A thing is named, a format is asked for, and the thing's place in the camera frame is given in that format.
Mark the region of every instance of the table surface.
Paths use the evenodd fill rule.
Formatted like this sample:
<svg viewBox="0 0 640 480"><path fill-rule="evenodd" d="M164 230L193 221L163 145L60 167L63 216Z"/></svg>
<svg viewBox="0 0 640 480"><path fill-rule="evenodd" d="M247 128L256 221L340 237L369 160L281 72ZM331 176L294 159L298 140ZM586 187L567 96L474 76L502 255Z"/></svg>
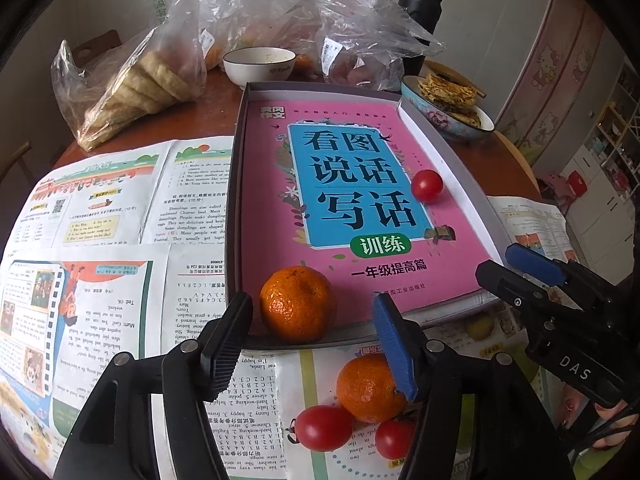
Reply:
<svg viewBox="0 0 640 480"><path fill-rule="evenodd" d="M164 140L233 135L241 97L241 89L223 72L212 70L207 77L207 88L197 102L175 105L141 118L90 153L73 142L55 167L99 153L132 150ZM487 195L540 199L540 193L518 161L494 135L473 144L450 142L450 146Z"/></svg>

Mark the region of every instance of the orange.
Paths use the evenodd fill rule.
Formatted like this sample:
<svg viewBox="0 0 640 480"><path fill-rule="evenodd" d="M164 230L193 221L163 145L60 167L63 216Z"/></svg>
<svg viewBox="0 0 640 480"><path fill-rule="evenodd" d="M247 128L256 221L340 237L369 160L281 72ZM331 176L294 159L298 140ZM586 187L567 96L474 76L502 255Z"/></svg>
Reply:
<svg viewBox="0 0 640 480"><path fill-rule="evenodd" d="M400 415L406 406L404 394L383 354L368 354L344 365L336 384L338 402L362 422L383 422Z"/></svg>
<svg viewBox="0 0 640 480"><path fill-rule="evenodd" d="M287 343L318 341L334 323L336 311L329 280L310 267L277 270L260 291L262 320Z"/></svg>

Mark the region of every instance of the qr code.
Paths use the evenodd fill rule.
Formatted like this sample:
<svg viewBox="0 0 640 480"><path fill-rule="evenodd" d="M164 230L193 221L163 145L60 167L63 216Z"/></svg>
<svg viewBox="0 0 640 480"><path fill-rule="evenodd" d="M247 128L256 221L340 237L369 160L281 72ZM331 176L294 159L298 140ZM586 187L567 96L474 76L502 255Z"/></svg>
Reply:
<svg viewBox="0 0 640 480"><path fill-rule="evenodd" d="M62 211L62 206L65 204L66 198L62 200L56 200L56 205L53 206L53 214L60 213Z"/></svg>

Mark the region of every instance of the cherry tomato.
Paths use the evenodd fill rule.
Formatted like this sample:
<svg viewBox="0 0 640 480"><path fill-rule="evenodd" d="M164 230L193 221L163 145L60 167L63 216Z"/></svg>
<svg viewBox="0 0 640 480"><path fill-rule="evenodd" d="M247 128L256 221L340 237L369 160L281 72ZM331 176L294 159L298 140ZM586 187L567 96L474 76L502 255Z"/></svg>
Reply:
<svg viewBox="0 0 640 480"><path fill-rule="evenodd" d="M442 177L433 170L418 171L411 180L411 194L425 204L436 200L443 189Z"/></svg>
<svg viewBox="0 0 640 480"><path fill-rule="evenodd" d="M387 460L398 460L409 453L414 439L415 422L386 420L376 430L376 449Z"/></svg>
<svg viewBox="0 0 640 480"><path fill-rule="evenodd" d="M296 417L299 443L311 451L333 451L353 434L353 415L339 406L312 406Z"/></svg>

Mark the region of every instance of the plastic bag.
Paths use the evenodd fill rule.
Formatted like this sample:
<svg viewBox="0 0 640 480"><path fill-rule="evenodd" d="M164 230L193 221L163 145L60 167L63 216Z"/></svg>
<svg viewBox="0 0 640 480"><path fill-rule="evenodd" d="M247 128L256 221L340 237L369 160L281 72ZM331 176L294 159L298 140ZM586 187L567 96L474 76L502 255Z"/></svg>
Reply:
<svg viewBox="0 0 640 480"><path fill-rule="evenodd" d="M320 15L311 0L200 0L201 42L207 69L231 50L277 46L298 54L296 69L319 69Z"/></svg>
<svg viewBox="0 0 640 480"><path fill-rule="evenodd" d="M393 0L314 1L322 22L316 45L327 82L397 91L403 57L444 50Z"/></svg>
<svg viewBox="0 0 640 480"><path fill-rule="evenodd" d="M83 69L63 41L51 79L60 112L87 151L137 118L196 99L206 84L198 0L173 0L164 23Z"/></svg>

